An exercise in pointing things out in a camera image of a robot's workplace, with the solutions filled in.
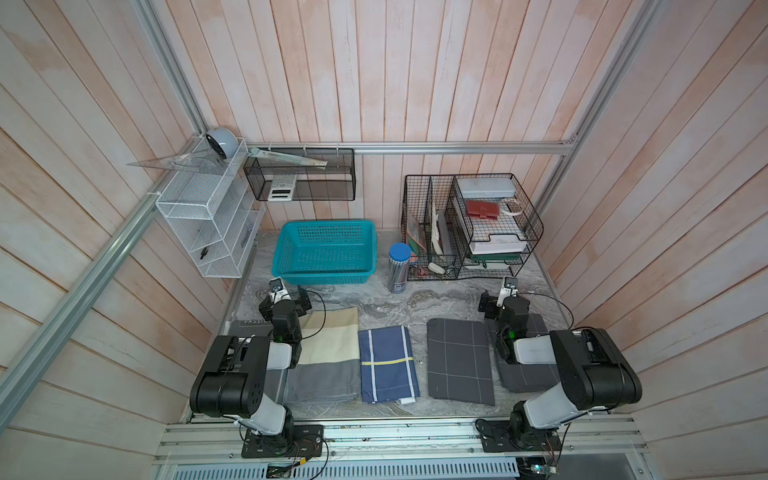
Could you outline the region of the plain grey pillowcase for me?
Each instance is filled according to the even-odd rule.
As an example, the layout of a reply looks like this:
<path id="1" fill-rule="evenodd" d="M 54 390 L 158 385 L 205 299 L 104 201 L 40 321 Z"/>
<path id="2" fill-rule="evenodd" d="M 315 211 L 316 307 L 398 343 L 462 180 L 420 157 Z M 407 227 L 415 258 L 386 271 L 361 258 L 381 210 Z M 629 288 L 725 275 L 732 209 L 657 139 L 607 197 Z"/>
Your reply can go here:
<path id="1" fill-rule="evenodd" d="M 270 336 L 273 325 L 269 322 L 256 322 L 255 320 L 233 320 L 229 323 L 227 333 L 238 337 L 263 337 Z M 276 403 L 284 401 L 286 371 L 268 370 L 265 377 L 264 392 Z"/>

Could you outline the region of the beige grey striped pillowcase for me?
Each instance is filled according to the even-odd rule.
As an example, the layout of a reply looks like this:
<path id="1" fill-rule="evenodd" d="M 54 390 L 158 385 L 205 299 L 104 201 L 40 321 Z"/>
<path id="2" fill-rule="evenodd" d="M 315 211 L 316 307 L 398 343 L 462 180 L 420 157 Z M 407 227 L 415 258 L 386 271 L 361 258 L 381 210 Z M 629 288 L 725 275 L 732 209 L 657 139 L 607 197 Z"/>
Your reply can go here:
<path id="1" fill-rule="evenodd" d="M 359 312 L 314 312 L 301 320 L 302 352 L 286 376 L 287 404 L 342 402 L 361 392 Z"/>

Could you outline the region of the teal plastic basket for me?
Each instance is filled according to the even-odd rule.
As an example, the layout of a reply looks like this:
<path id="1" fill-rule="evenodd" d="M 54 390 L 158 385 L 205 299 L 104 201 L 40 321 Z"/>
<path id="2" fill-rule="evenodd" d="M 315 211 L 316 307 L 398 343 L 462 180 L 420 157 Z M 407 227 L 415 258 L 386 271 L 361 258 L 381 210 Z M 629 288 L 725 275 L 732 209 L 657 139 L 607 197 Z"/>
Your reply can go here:
<path id="1" fill-rule="evenodd" d="M 371 221 L 295 221 L 281 229 L 272 275 L 296 286 L 364 284 L 376 265 Z"/>

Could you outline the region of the blue plaid pillowcase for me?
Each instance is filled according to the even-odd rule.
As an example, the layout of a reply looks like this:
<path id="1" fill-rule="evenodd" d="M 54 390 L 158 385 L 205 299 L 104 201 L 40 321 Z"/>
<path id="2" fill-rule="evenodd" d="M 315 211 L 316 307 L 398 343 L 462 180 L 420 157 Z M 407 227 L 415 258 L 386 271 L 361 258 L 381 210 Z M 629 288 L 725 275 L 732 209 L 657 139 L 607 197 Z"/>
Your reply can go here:
<path id="1" fill-rule="evenodd" d="M 360 331 L 362 401 L 411 404 L 420 397 L 410 334 L 405 326 Z"/>

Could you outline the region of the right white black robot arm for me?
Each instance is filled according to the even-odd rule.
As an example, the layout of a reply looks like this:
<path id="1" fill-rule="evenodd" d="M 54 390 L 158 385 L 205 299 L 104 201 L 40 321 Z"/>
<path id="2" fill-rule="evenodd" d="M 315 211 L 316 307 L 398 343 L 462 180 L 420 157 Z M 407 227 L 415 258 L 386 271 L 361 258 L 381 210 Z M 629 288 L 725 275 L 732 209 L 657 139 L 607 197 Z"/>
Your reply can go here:
<path id="1" fill-rule="evenodd" d="M 547 439 L 590 411 L 641 400 L 639 377 L 606 330 L 587 326 L 530 337 L 530 302 L 513 289 L 497 296 L 483 292 L 478 310 L 494 321 L 496 352 L 507 364 L 557 370 L 554 386 L 514 406 L 507 427 L 511 439 Z"/>

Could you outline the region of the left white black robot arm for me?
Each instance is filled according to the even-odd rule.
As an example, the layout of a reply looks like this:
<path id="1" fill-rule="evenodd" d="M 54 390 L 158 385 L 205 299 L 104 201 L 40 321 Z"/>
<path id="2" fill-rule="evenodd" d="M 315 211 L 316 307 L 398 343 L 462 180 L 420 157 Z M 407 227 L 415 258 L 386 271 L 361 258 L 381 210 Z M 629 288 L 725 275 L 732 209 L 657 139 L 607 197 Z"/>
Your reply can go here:
<path id="1" fill-rule="evenodd" d="M 281 278 L 272 279 L 269 288 L 259 306 L 269 332 L 215 337 L 191 388 L 189 405 L 194 413 L 231 418 L 251 433 L 288 442 L 294 437 L 293 415 L 265 393 L 266 376 L 298 365 L 300 318 L 312 304 L 306 289 L 291 294 Z"/>

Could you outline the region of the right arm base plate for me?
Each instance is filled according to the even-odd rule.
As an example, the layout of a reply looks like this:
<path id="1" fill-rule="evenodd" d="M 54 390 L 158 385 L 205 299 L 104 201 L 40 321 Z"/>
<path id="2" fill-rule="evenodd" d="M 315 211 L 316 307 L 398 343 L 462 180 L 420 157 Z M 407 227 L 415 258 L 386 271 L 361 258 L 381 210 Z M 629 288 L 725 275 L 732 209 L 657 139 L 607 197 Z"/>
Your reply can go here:
<path id="1" fill-rule="evenodd" d="M 505 421 L 477 419 L 474 426 L 485 453 L 554 452 L 562 446 L 556 429 L 535 429 L 516 415 Z"/>

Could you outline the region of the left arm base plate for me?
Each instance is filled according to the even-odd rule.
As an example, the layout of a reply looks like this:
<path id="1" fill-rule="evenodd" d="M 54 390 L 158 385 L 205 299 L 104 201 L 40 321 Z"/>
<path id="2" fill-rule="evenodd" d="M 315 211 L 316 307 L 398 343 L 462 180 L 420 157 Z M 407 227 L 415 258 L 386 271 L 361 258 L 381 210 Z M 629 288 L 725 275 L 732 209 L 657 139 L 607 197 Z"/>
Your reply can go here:
<path id="1" fill-rule="evenodd" d="M 310 459 L 324 451 L 324 427 L 319 424 L 299 425 L 279 435 L 268 436 L 248 430 L 241 456 L 245 459 Z"/>

